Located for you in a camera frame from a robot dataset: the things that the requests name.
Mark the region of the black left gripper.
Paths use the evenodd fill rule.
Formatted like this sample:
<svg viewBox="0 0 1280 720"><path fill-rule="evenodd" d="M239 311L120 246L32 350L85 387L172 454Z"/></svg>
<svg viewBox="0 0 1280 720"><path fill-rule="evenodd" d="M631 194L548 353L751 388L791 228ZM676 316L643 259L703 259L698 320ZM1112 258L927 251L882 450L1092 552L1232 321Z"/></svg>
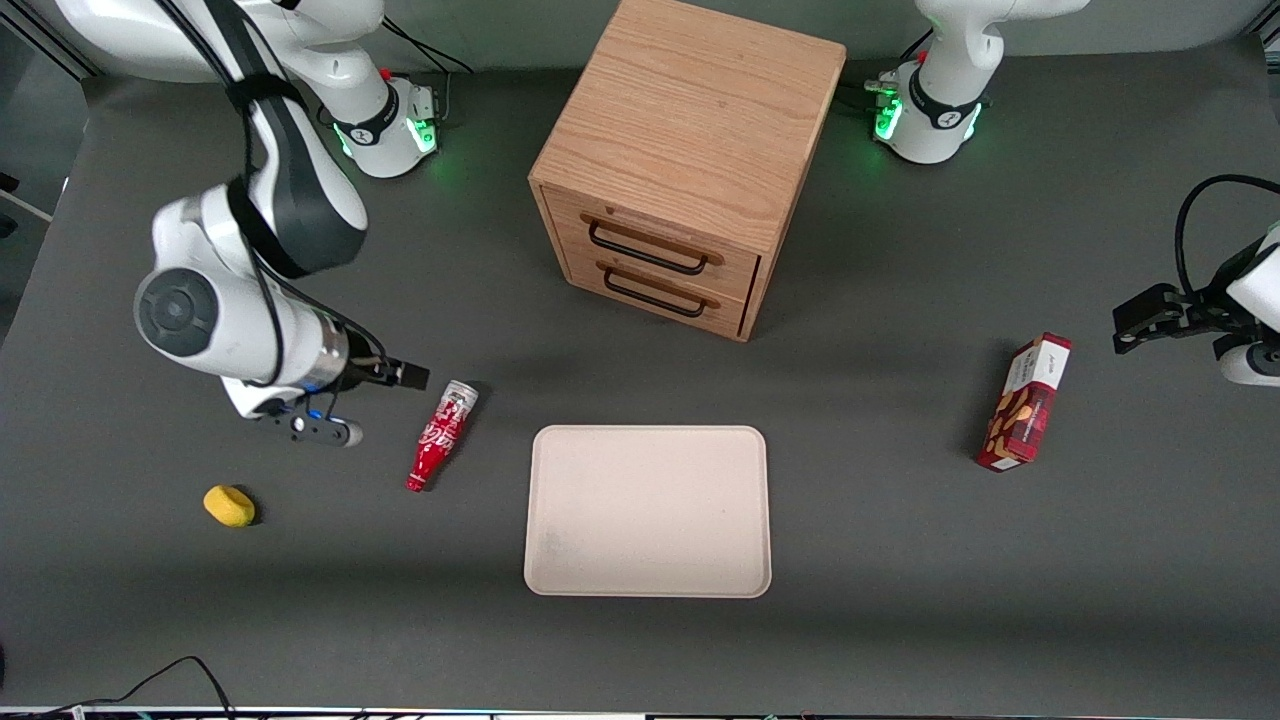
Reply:
<svg viewBox="0 0 1280 720"><path fill-rule="evenodd" d="M1174 284L1153 284L1116 306L1114 352L1123 356L1156 340L1204 333L1262 338L1263 240L1230 256L1208 284L1193 290L1187 313L1183 300Z"/></svg>

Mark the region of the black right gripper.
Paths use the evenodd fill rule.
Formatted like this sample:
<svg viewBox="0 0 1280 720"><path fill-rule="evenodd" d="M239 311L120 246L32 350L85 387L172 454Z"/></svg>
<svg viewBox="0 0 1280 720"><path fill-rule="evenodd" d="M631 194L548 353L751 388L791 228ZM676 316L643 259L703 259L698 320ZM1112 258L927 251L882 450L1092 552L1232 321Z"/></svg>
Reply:
<svg viewBox="0 0 1280 720"><path fill-rule="evenodd" d="M425 391L429 379L430 372L412 363L378 355L353 356L346 360L338 375L338 392L344 393L362 384Z"/></svg>

